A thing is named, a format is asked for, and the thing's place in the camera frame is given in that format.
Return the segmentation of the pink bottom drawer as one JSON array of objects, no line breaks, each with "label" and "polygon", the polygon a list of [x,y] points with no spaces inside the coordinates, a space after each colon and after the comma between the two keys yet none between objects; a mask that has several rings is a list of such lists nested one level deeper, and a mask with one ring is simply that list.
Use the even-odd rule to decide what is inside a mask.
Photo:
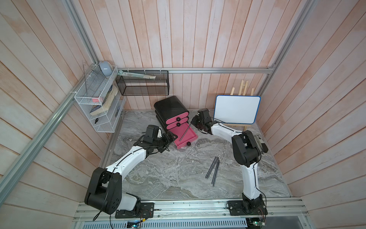
[{"label": "pink bottom drawer", "polygon": [[177,149],[181,149],[181,148],[187,146],[187,143],[190,143],[190,144],[193,143],[198,138],[197,134],[190,127],[190,129],[188,130],[187,134],[182,139],[182,141],[179,141],[180,138],[182,137],[183,133],[185,132],[185,130],[188,128],[188,126],[189,126],[188,123],[184,123],[180,127],[175,127],[170,130],[173,134],[178,136],[178,138],[174,141],[174,143],[177,146]]}]

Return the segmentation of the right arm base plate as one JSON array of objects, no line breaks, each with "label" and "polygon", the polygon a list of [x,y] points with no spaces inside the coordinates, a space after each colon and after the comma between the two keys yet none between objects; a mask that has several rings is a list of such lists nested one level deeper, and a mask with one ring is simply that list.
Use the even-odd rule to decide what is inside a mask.
[{"label": "right arm base plate", "polygon": [[268,214],[265,203],[261,199],[232,200],[227,202],[231,216],[264,215]]}]

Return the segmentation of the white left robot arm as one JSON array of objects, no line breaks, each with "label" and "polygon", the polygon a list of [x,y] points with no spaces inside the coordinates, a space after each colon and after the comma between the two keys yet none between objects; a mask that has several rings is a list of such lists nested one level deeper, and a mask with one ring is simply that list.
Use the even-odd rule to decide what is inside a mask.
[{"label": "white left robot arm", "polygon": [[155,125],[149,125],[119,160],[106,168],[97,167],[92,173],[84,202],[100,212],[112,215],[115,212],[136,217],[141,213],[141,199],[123,193],[122,184],[126,176],[149,155],[163,153],[178,136],[171,131],[164,133]]}]

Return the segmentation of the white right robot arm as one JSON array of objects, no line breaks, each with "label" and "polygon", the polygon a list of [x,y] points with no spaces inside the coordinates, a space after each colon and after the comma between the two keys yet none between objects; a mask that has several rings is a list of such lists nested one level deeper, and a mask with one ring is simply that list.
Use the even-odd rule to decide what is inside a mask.
[{"label": "white right robot arm", "polygon": [[208,109],[201,109],[191,121],[198,130],[221,137],[232,143],[233,155],[241,166],[243,177],[243,199],[262,200],[264,195],[258,187],[257,166],[261,151],[251,131],[239,131],[211,119]]}]

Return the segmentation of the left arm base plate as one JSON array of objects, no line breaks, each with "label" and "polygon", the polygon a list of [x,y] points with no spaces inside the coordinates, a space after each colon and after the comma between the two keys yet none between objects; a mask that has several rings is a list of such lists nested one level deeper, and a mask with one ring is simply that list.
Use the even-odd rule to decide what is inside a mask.
[{"label": "left arm base plate", "polygon": [[132,219],[132,218],[152,218],[154,214],[154,203],[144,202],[137,203],[132,211],[118,210],[116,211],[116,219]]}]

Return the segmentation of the black drawer cabinet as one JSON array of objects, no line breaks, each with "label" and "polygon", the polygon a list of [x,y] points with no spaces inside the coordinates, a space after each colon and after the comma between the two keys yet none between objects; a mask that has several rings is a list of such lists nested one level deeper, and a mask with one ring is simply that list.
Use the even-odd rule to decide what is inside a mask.
[{"label": "black drawer cabinet", "polygon": [[171,96],[169,98],[158,101],[154,104],[156,117],[165,131],[167,124],[165,123],[167,119],[179,115],[183,112],[189,112],[183,103],[176,97]]}]

